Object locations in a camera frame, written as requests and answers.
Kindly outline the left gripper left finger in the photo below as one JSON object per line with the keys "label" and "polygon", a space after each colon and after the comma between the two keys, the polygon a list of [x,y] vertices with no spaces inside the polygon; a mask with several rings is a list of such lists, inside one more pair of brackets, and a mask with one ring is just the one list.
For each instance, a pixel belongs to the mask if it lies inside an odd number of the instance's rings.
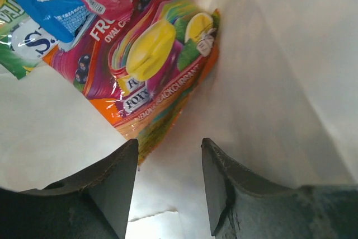
{"label": "left gripper left finger", "polygon": [[1,189],[1,238],[125,238],[139,143],[43,189]]}

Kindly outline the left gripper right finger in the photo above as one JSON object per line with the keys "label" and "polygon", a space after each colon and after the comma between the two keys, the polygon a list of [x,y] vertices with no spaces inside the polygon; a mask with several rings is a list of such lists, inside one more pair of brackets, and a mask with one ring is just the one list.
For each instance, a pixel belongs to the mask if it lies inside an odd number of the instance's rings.
{"label": "left gripper right finger", "polygon": [[357,186],[287,188],[252,172],[209,138],[201,150],[213,237],[357,237]]}

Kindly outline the green spring tea candy packet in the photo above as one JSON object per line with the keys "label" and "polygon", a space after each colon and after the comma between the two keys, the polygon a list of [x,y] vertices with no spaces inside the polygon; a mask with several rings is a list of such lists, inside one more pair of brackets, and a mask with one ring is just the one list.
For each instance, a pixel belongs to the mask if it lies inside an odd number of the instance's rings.
{"label": "green spring tea candy packet", "polygon": [[28,75],[58,42],[15,0],[1,0],[1,65],[17,79]]}

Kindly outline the orange fruit candy packet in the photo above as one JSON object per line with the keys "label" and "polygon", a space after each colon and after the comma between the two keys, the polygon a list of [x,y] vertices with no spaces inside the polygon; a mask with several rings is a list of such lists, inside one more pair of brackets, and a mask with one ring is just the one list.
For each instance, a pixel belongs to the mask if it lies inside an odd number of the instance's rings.
{"label": "orange fruit candy packet", "polygon": [[127,22],[95,17],[70,49],[44,59],[125,138],[142,163],[218,59],[218,10],[190,0],[135,0]]}

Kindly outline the blue checkered paper bag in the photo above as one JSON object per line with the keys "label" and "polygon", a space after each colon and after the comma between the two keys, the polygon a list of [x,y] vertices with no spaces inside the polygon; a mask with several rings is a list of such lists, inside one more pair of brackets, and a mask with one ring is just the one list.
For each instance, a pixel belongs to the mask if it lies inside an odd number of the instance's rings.
{"label": "blue checkered paper bag", "polygon": [[[219,59],[136,168],[127,238],[210,238],[201,142],[277,184],[357,185],[357,0],[194,0],[221,13]],[[41,64],[1,69],[1,188],[43,189],[124,138]]]}

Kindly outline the blue small snack packet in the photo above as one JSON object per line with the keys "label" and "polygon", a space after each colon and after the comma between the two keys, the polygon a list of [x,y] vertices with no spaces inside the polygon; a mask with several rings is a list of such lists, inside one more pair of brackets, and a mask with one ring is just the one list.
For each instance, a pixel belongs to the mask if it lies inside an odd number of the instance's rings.
{"label": "blue small snack packet", "polygon": [[95,15],[81,0],[15,0],[45,31],[69,51],[81,39]]}

